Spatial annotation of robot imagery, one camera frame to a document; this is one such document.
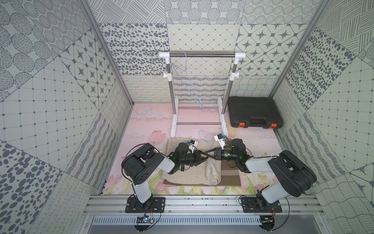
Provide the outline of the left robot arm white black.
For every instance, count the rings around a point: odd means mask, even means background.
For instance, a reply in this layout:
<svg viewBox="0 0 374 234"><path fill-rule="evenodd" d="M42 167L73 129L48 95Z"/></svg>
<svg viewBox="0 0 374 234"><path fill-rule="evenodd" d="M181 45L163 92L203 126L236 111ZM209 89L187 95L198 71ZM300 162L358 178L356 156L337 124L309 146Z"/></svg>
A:
<svg viewBox="0 0 374 234"><path fill-rule="evenodd" d="M148 178L156 169L172 175L178 170L185 171L185 166L198 166L208 159L194 144L192 140L179 143L167 156L150 143L139 144L139 149L125 157L121 163L122 173L131 182L135 201L140 206L150 206L152 193Z"/></svg>

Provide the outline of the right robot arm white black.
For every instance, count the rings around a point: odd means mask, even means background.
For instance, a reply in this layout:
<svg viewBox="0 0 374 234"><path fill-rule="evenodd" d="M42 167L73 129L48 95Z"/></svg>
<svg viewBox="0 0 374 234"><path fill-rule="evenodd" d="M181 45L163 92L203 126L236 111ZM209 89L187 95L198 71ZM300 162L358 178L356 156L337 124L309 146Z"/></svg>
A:
<svg viewBox="0 0 374 234"><path fill-rule="evenodd" d="M254 157L248 154L243 140L238 138L233 139L229 147L217 147L203 154L215 160L234 161L243 173L273 173L277 182L256 194L256 205L260 210L280 199L299 197L317 181L316 174L290 151L284 150L276 156Z"/></svg>

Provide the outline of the brown plaid scarf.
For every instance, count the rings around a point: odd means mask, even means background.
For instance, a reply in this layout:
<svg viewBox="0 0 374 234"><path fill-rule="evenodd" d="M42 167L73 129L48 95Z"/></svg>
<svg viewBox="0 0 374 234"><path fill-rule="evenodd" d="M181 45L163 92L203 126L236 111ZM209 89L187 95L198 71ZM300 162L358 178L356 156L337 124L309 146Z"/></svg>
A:
<svg viewBox="0 0 374 234"><path fill-rule="evenodd" d="M233 168L233 162L227 164L226 162L221 161L221 183L214 185L214 186L240 186L240 174L239 170L235 167Z"/></svg>

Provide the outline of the light blue wire hanger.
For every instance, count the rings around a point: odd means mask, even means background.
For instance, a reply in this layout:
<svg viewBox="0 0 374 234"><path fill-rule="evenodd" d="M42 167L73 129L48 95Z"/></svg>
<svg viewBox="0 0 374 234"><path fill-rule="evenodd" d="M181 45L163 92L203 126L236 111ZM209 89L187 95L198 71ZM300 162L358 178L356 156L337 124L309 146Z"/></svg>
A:
<svg viewBox="0 0 374 234"><path fill-rule="evenodd" d="M196 104L202 109L203 108L203 104L202 104L202 101L200 99L200 97L198 96L198 93L191 81L191 78L189 77L189 74L188 74L188 71L187 71L187 67L188 67L188 58L187 58L187 55L186 53L183 51L183 54L185 56L185 68L182 69L178 66L176 66L174 63L172 64L172 69L175 73L175 75L178 77L179 81L184 85L184 88L189 92L190 96L194 99L194 101L196 102ZM185 73L185 77L188 79L188 81L190 82L190 85L186 85L186 83L184 82L184 80L181 78L181 76L179 75L178 73L178 70L182 71Z"/></svg>
<svg viewBox="0 0 374 234"><path fill-rule="evenodd" d="M206 144L207 144L207 146L208 146L208 150L210 150L210 144L212 143L212 141L213 141L213 138L211 139L211 140L207 140L207 139L204 139L203 137L201 137L201 132L203 132L203 130L199 130L199 132L198 132L198 136L199 136L199 138L201 139L201 140L203 140ZM214 186L214 185L216 185L216 184L214 184L214 183L212 183L212 167L211 167L211 160L210 160L210 157L208 157L208 165L209 165L209 169L210 169L210 173L209 173L209 184L211 185L211 186Z"/></svg>

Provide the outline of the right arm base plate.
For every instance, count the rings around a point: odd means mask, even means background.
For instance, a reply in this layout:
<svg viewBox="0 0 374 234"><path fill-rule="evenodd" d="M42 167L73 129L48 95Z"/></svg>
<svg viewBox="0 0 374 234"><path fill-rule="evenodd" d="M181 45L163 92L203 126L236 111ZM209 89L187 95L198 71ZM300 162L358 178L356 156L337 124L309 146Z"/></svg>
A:
<svg viewBox="0 0 374 234"><path fill-rule="evenodd" d="M240 196L239 203L244 213L281 213L282 208L279 201L268 203L256 197Z"/></svg>

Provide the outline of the beige wool scarf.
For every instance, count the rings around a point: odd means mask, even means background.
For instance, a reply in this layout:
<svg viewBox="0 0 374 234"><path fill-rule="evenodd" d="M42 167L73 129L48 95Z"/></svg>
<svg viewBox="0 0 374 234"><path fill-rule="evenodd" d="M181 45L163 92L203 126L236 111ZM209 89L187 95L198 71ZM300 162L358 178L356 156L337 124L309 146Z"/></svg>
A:
<svg viewBox="0 0 374 234"><path fill-rule="evenodd" d="M170 138L167 142L166 153L170 154L173 152L179 143L187 143L190 140L194 140L198 143L197 149L207 151L219 146L219 143L213 143L213 141L207 141L193 138ZM221 161L210 159L198 166L193 166L185 171L178 170L174 174L163 173L162 179L169 185L187 185L187 186L211 186L221 183Z"/></svg>

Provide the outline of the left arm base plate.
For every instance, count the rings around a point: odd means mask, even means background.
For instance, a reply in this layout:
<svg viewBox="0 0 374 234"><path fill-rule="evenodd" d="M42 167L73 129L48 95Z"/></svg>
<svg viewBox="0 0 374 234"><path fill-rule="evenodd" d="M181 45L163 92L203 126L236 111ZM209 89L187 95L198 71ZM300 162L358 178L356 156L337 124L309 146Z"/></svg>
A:
<svg viewBox="0 0 374 234"><path fill-rule="evenodd" d="M127 199L125 213L163 213L165 202L165 197L151 196L145 203L141 203L135 196L130 196Z"/></svg>

